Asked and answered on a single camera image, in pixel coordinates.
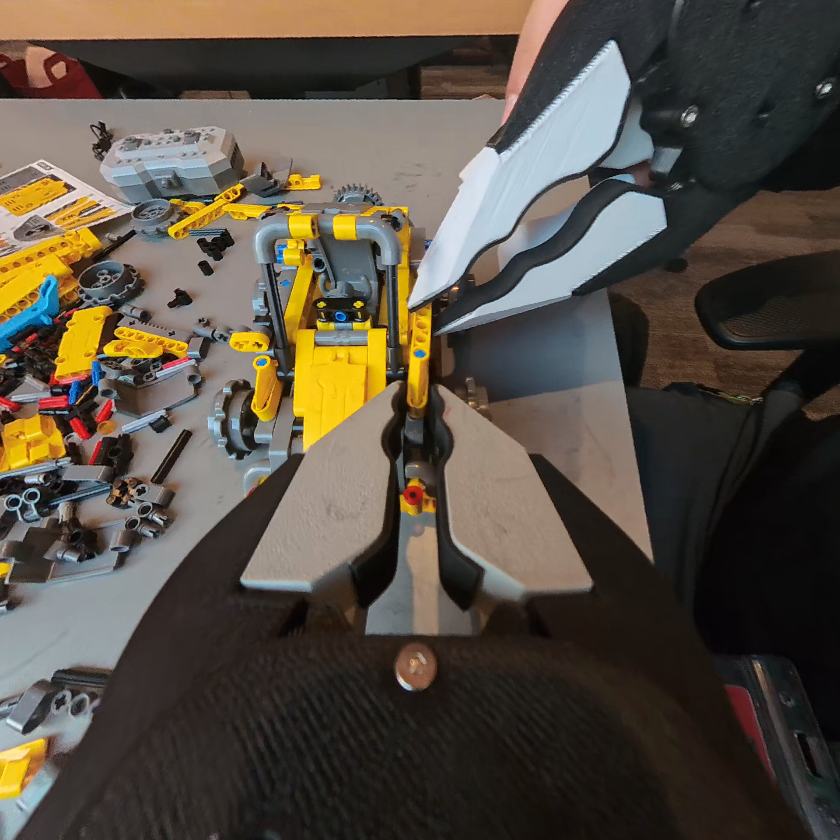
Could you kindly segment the long yellow brick beam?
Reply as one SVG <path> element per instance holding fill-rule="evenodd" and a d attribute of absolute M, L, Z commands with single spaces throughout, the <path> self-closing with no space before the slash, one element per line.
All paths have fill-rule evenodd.
<path fill-rule="evenodd" d="M 432 310 L 432 304 L 427 304 L 425 307 L 413 313 L 410 323 L 411 342 L 406 375 L 406 404 L 408 414 L 412 418 L 422 418 L 426 411 L 429 364 L 432 357 Z M 413 352 L 416 349 L 425 350 L 427 352 L 426 359 L 415 359 Z"/>

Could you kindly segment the yellow brick toy car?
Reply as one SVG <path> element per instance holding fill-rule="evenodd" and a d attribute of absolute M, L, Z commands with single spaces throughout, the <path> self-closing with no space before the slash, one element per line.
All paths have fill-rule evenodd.
<path fill-rule="evenodd" d="M 408 299 L 429 245 L 405 206 L 383 204 L 366 185 L 345 185 L 331 202 L 283 203 L 260 220 L 253 326 L 228 341 L 253 356 L 254 379 L 228 382 L 207 419 L 227 457 L 262 454 L 244 474 L 246 495 L 406 382 Z M 408 452 L 419 456 L 424 417 L 407 423 Z"/>

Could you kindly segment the dark grey curved panel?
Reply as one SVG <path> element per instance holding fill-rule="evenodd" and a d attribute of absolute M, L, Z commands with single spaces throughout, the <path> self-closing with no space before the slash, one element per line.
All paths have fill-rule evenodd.
<path fill-rule="evenodd" d="M 269 198 L 286 192 L 291 174 L 292 159 L 283 157 L 279 159 L 279 170 L 272 171 L 267 163 L 262 161 L 254 171 L 242 178 L 241 185 L 247 193 Z"/>

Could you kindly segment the grey brick battery box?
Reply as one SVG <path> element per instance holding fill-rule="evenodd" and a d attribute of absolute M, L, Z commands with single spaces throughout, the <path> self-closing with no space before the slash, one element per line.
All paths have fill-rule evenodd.
<path fill-rule="evenodd" d="M 245 176 L 232 132 L 215 126 L 135 133 L 113 144 L 100 164 L 102 178 L 124 201 L 215 196 Z"/>

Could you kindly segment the yellow grey sticker sheet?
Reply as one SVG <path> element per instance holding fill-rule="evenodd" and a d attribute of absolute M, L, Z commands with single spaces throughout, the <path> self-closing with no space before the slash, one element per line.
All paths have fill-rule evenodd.
<path fill-rule="evenodd" d="M 1 256 L 132 210 L 54 164 L 36 161 L 1 174 Z"/>

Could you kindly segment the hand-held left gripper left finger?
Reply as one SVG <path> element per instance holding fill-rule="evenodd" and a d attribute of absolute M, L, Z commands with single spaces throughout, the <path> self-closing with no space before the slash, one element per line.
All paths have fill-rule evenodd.
<path fill-rule="evenodd" d="M 393 383 L 302 457 L 240 583 L 367 607 L 396 572 L 403 385 Z"/>

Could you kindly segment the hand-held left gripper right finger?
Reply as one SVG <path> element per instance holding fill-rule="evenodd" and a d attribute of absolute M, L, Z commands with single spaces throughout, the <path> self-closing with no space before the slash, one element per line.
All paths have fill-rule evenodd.
<path fill-rule="evenodd" d="M 462 610 L 592 589 L 524 447 L 441 385 L 434 441 L 439 576 Z"/>

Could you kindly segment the black toy wheel hub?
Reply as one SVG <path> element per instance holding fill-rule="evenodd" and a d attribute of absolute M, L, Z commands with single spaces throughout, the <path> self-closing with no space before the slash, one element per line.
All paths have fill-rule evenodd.
<path fill-rule="evenodd" d="M 138 297 L 144 279 L 131 264 L 103 260 L 84 269 L 78 277 L 78 295 L 86 305 L 116 309 Z"/>

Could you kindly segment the person's right hand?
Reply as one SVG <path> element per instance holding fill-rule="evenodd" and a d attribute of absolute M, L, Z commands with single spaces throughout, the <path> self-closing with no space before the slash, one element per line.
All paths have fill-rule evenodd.
<path fill-rule="evenodd" d="M 533 1 L 521 28 L 507 81 L 505 108 L 501 117 L 504 124 L 516 105 L 529 73 L 541 50 L 542 44 L 554 22 L 567 5 L 567 1 Z"/>

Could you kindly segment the wood rimmed grey table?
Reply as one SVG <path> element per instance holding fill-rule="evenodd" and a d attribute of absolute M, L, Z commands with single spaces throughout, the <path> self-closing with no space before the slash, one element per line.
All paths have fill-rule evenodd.
<path fill-rule="evenodd" d="M 2 1 L 12 40 L 515 35 L 530 1 Z"/>

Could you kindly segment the grey toy wheel hub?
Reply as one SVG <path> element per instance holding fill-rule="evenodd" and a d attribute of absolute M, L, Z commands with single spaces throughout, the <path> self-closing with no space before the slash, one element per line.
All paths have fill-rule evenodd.
<path fill-rule="evenodd" d="M 154 198 L 136 205 L 131 224 L 136 235 L 147 239 L 164 238 L 180 218 L 179 208 L 164 198 Z"/>

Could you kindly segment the yellow angled brick beam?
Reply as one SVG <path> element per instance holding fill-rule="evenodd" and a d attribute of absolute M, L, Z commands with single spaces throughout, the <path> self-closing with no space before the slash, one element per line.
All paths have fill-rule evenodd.
<path fill-rule="evenodd" d="M 225 207 L 236 202 L 246 193 L 246 188 L 239 183 L 215 196 L 212 202 L 196 206 L 188 215 L 167 228 L 167 234 L 173 239 L 183 239 L 193 230 L 204 228 L 225 215 Z"/>

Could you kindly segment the grey desk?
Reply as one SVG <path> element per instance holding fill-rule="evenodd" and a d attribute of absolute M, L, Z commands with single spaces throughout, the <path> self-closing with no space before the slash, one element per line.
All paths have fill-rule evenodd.
<path fill-rule="evenodd" d="M 416 228 L 434 236 L 459 185 L 459 173 L 493 134 L 499 101 L 2 100 L 2 172 L 40 159 L 90 185 L 103 186 L 91 155 L 89 125 L 104 121 L 118 137 L 216 125 L 232 130 L 248 167 L 290 157 L 320 174 L 330 198 L 361 183 L 408 207 Z M 250 322 L 258 276 L 252 223 L 228 227 L 235 239 L 213 276 L 196 267 L 192 243 L 135 239 L 114 256 L 146 279 L 140 305 L 173 327 L 197 318 L 238 327 Z M 503 428 L 525 422 L 520 441 L 540 452 L 583 490 L 637 545 L 652 549 L 606 292 L 542 310 L 534 327 L 548 334 L 556 363 L 547 395 L 500 404 Z M 151 477 L 179 432 L 193 431 L 169 478 L 175 522 L 163 538 L 143 541 L 124 566 L 88 579 L 23 586 L 2 615 L 2 699 L 19 695 L 59 668 L 115 666 L 137 622 L 192 547 L 244 495 L 256 458 L 236 461 L 207 434 L 207 413 L 226 382 L 253 378 L 251 357 L 215 344 L 202 364 L 202 394 L 173 413 L 162 434 L 138 434 L 134 473 Z"/>

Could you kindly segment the bundle of yellow beams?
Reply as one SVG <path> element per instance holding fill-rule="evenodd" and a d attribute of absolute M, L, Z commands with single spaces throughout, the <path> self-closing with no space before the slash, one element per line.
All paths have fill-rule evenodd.
<path fill-rule="evenodd" d="M 62 309 L 79 302 L 78 281 L 72 265 L 102 249 L 98 237 L 84 227 L 1 258 L 1 322 L 17 316 L 38 299 L 39 288 L 54 276 Z"/>

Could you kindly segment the badge card holder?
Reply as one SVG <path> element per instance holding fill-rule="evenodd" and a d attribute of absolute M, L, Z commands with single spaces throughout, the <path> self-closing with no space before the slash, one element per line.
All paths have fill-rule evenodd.
<path fill-rule="evenodd" d="M 839 779 L 799 674 L 786 658 L 715 656 L 745 736 L 814 838 L 839 838 Z"/>

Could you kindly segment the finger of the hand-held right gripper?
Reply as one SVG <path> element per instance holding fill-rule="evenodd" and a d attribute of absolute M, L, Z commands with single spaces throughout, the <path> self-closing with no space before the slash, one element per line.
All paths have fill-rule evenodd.
<path fill-rule="evenodd" d="M 550 237 L 450 303 L 434 331 L 453 333 L 564 300 L 667 227 L 665 199 L 611 178 L 574 205 Z"/>
<path fill-rule="evenodd" d="M 623 126 L 630 88 L 620 48 L 609 40 L 510 148 L 482 149 L 460 174 L 408 307 L 420 309 L 451 288 L 482 252 L 511 236 L 538 197 L 606 157 Z"/>

